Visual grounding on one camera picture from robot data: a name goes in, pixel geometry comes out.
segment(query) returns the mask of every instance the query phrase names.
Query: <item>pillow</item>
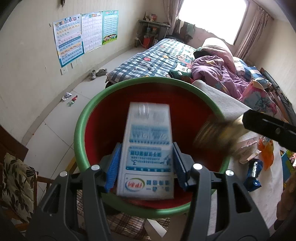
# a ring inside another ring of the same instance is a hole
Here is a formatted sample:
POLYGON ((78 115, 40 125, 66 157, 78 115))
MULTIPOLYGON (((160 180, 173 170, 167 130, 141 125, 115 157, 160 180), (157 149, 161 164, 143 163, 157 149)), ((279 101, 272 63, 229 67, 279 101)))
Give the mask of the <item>pillow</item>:
POLYGON ((253 79, 256 80, 259 84, 261 84, 264 89, 271 86, 271 83, 264 78, 264 76, 260 73, 260 71, 255 66, 249 67, 249 70, 252 74, 253 79))
POLYGON ((237 70, 236 75, 242 76, 246 81, 250 82, 252 79, 252 74, 247 64, 243 60, 237 57, 233 57, 233 60, 234 60, 235 68, 237 70))
POLYGON ((202 50, 202 47, 199 47, 197 50, 195 50, 195 52, 193 53, 193 55, 194 55, 194 58, 195 59, 200 58, 200 57, 203 57, 203 56, 212 56, 207 51, 202 50))
POLYGON ((236 68, 233 61, 233 55, 227 45, 220 39, 208 38, 202 45, 202 50, 207 51, 212 56, 217 55, 224 60, 225 65, 232 73, 236 72, 236 68))
POLYGON ((182 72, 182 71, 176 71, 176 70, 170 70, 169 75, 176 80, 182 80, 189 84, 193 83, 192 79, 192 73, 182 72))
POLYGON ((6 153, 2 199, 26 222, 30 222, 34 213, 34 175, 34 168, 6 153))

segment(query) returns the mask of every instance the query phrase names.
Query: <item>green plastic rim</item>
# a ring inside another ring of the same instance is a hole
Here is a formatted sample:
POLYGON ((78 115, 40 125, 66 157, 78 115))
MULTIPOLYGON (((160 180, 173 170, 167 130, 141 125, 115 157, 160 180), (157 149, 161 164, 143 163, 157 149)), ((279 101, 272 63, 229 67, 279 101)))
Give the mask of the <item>green plastic rim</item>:
MULTIPOLYGON (((84 145, 84 134, 88 119, 96 108, 96 106, 108 95, 114 93, 117 90, 122 88, 143 84, 143 83, 163 83, 181 87, 190 91, 191 93, 200 97, 213 111, 213 113, 220 119, 224 119, 224 116, 218 106, 199 88, 188 84, 186 82, 164 78, 164 77, 142 77, 136 79, 125 80, 114 84, 100 93, 98 93, 94 98, 90 100, 90 102, 85 106, 82 113, 79 116, 79 119, 76 124, 75 133, 74 133, 74 152, 76 157, 76 162, 79 170, 81 172, 85 171, 90 167, 89 161, 87 159, 85 145, 84 145)), ((224 173, 229 165, 229 158, 226 158, 220 168, 220 172, 224 173)), ((114 209, 121 211, 123 213, 127 213, 131 216, 137 216, 142 218, 167 218, 171 216, 181 215, 189 212, 190 202, 179 207, 167 208, 167 209, 152 209, 152 208, 144 208, 132 205, 130 203, 125 202, 120 197, 115 194, 104 194, 102 193, 103 201, 114 209)))

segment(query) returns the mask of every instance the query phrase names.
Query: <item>black clamp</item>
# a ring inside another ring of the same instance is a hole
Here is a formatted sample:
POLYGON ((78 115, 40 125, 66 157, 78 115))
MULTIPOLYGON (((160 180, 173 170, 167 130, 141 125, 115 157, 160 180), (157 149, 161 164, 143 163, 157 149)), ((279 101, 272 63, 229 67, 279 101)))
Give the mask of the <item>black clamp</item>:
MULTIPOLYGON (((181 241, 266 241, 269 238, 265 221, 233 171, 211 172, 181 153, 175 142, 173 155, 180 186, 193 192, 181 241), (217 221, 215 233, 207 236, 212 189, 217 190, 217 221)), ((28 240, 111 241, 101 197, 105 181, 106 174, 99 165, 80 174, 61 172, 35 210, 26 233, 28 240), (83 190, 86 234, 78 232, 79 189, 83 190)))

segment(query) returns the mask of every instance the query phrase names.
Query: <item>snack bag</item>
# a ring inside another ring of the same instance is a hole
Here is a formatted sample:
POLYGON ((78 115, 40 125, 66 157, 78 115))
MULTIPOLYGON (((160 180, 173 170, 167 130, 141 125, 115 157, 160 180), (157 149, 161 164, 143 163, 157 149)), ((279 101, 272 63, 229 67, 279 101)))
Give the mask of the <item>snack bag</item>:
POLYGON ((263 168, 266 171, 274 162, 274 143, 272 139, 262 136, 259 139, 258 150, 260 153, 260 160, 263 161, 263 168))
POLYGON ((253 192, 261 187, 261 183, 257 178, 262 170, 262 165, 263 163, 259 159, 254 158, 250 160, 247 179, 244 182, 244 186, 248 192, 253 192))

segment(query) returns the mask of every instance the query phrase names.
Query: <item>bedsheet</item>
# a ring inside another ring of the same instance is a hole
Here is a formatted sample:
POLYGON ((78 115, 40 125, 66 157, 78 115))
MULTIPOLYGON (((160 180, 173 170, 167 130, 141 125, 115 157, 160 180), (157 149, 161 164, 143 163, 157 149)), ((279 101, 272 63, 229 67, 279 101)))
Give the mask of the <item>bedsheet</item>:
POLYGON ((107 73, 107 81, 118 83, 139 77, 170 77, 170 70, 191 72, 195 50, 176 40, 163 39, 107 73))

